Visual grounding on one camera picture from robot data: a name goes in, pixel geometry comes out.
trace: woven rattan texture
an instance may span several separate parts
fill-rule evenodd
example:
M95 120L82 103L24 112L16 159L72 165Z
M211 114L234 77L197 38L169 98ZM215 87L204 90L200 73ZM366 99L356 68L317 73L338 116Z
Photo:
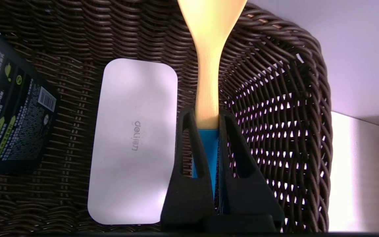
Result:
M39 168L0 175L0 235L157 231L156 225L94 222L86 207L88 180L101 78L110 60L172 66L179 80L178 111L194 103L196 52L177 2L1 0L0 34L62 96ZM235 114L285 211L283 231L327 231L331 103L317 40L248 4L224 48L219 89L221 106ZM189 174L191 149L185 144Z

